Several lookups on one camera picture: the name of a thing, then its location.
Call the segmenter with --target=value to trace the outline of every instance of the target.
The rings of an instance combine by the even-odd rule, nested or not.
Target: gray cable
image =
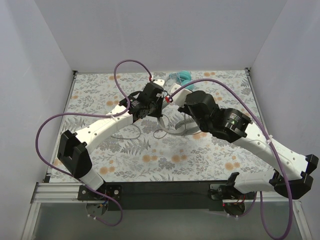
[[[155,136],[155,133],[157,133],[157,132],[159,132],[159,131],[163,131],[162,129],[158,129],[158,130],[155,130],[154,132],[153,132],[153,134],[152,134],[152,136],[155,138],[155,139],[163,139],[165,136],[167,136],[167,132],[163,135],[163,136],[161,136],[161,137],[156,137]]]
[[[139,136],[136,136],[136,137],[133,137],[133,138],[125,138],[125,137],[116,137],[116,136],[112,136],[112,135],[111,135],[111,137],[114,138],[114,139],[122,139],[122,140],[134,140],[134,139],[138,139],[138,138],[141,136],[141,134],[142,134],[141,129],[140,129],[137,125],[135,125],[134,123],[131,124],[131,125],[132,125],[132,126],[135,126],[137,129],[139,129]]]

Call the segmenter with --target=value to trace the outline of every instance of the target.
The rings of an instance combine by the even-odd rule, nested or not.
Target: floral tablecloth
[[[168,74],[155,72],[153,75],[154,79],[165,79]],[[192,71],[191,76],[193,80],[214,78],[227,84],[259,116],[244,70]],[[148,81],[146,73],[119,73],[117,78],[127,94],[142,90]],[[248,115],[241,104],[220,85],[200,82],[195,84],[194,90],[212,94],[222,108],[235,108]],[[123,98],[113,74],[78,74],[67,112],[104,115]],[[167,125],[170,128],[184,119],[177,109],[172,104],[163,110],[169,118]],[[92,117],[67,116],[62,123],[62,131],[69,129],[74,132],[96,120]],[[261,172],[270,167],[247,150],[216,139],[209,133],[182,137],[168,134],[156,139],[153,134],[159,126],[155,118],[146,117],[135,124],[142,133],[139,138],[127,140],[110,137],[91,154],[93,168],[106,182],[226,180],[232,172]],[[137,127],[128,126],[113,136],[135,138],[139,135]],[[158,131],[154,135],[159,138],[164,133]],[[53,164],[66,171],[58,159]],[[75,180],[53,169],[50,182],[70,183]]]

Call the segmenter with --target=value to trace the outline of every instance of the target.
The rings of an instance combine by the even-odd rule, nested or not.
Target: gray leaf print
[[[153,79],[156,79],[157,78],[163,78],[167,75],[167,73],[165,72],[154,72],[153,73]]]
[[[100,90],[98,90],[98,89],[88,89],[88,90],[84,90],[83,92],[86,93],[86,94],[97,94],[97,93],[100,93]]]
[[[167,161],[165,157],[160,158],[158,161],[158,166],[161,169],[171,170],[175,167],[175,164],[172,162]]]
[[[200,154],[197,154],[196,157],[191,158],[188,162],[190,167],[196,166],[196,174],[198,175],[207,171],[209,167],[209,162]]]
[[[150,178],[150,182],[160,182],[160,181],[165,181],[165,182],[168,182],[168,181],[174,181],[174,176],[170,177],[170,175],[168,174],[168,177],[165,177],[161,174],[159,174],[160,177],[156,177],[155,175],[152,176],[152,178]]]
[[[208,148],[208,147],[204,147],[204,148],[198,147],[197,150],[193,149],[191,151],[191,154],[205,154],[205,153],[207,153],[209,151],[210,151],[210,148]]]
[[[117,138],[107,138],[98,146],[98,148],[102,151],[110,150],[113,153],[119,152],[121,149],[121,145],[119,143],[123,143],[124,140],[118,138],[122,138],[123,136],[120,134],[114,134],[114,136]]]
[[[131,179],[136,177],[136,173],[132,171],[116,171],[114,173],[117,177],[122,177],[123,179]]]
[[[182,115],[174,115],[170,117],[168,127],[174,127],[178,122],[184,120],[184,117]]]
[[[148,148],[150,147],[151,145],[149,144],[149,140],[146,141],[145,138],[143,139],[143,141],[141,139],[135,139],[135,140],[128,141],[124,145],[124,147],[122,147],[120,152],[125,154],[137,155],[138,153],[141,154],[143,150],[148,150]]]
[[[230,145],[230,143],[228,143],[226,140],[218,139],[218,138],[216,138],[214,136],[211,137],[211,142],[214,145],[217,144],[219,147],[224,147],[224,146]]]
[[[188,175],[193,172],[193,169],[191,167],[180,167],[180,169],[173,170],[172,174],[177,175]]]
[[[142,120],[141,126],[143,126],[142,132],[144,134],[149,134],[149,133],[154,132],[155,130],[159,129],[158,123],[156,121],[151,121],[149,119]]]
[[[70,130],[70,132],[74,132],[85,125],[85,120],[82,117],[68,117],[64,121],[63,132],[66,130]]]
[[[246,88],[241,90],[241,93],[244,94],[244,95],[250,95],[251,94],[251,89],[246,87]]]
[[[242,80],[242,82],[241,82],[241,85],[240,85],[241,87],[250,87],[250,84],[249,84],[249,82],[247,81],[247,80]]]
[[[90,107],[94,102],[95,102],[95,100],[90,95],[87,95],[84,98],[82,98],[82,99],[80,98],[78,100],[78,103],[81,104],[82,107],[84,107],[84,108]]]

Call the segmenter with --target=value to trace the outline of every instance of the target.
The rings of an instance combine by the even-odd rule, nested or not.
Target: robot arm
[[[287,197],[275,155],[262,131],[249,117],[234,108],[219,108],[214,98],[201,90],[188,94],[178,111],[190,115],[201,131],[252,152],[274,168],[258,173],[232,173],[228,183],[216,189],[221,198],[257,191],[276,191]],[[299,199],[311,189],[310,174],[317,168],[318,158],[293,152],[274,139],[272,143],[287,174],[292,197]]]
[[[112,134],[138,119],[146,116],[160,117],[164,84],[164,80],[158,79],[147,83],[143,91],[130,94],[128,96],[130,108],[120,116],[113,117],[126,109],[126,99],[108,113],[110,118],[100,119],[74,133],[67,130],[61,135],[57,157],[74,178],[81,180],[94,190],[104,184],[102,177],[92,168],[90,153]]]

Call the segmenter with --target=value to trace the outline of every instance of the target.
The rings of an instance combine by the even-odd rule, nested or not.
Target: metal bracket
[[[121,185],[110,185],[106,184],[99,188],[99,192],[106,194],[107,196],[119,201],[121,200],[122,188]],[[89,191],[84,185],[79,187],[77,199],[79,201],[97,201],[97,200],[105,200],[103,196],[100,196],[94,192]]]
[[[223,199],[223,197],[221,197],[218,194],[220,186],[221,186],[221,183],[210,184],[210,196],[211,196],[211,199],[212,200],[222,200],[223,203],[228,203],[228,202],[233,203],[235,201],[234,199]],[[255,193],[254,192],[248,192],[248,193],[246,193],[244,195],[245,195],[245,199],[248,202],[252,202],[252,200],[255,197]]]

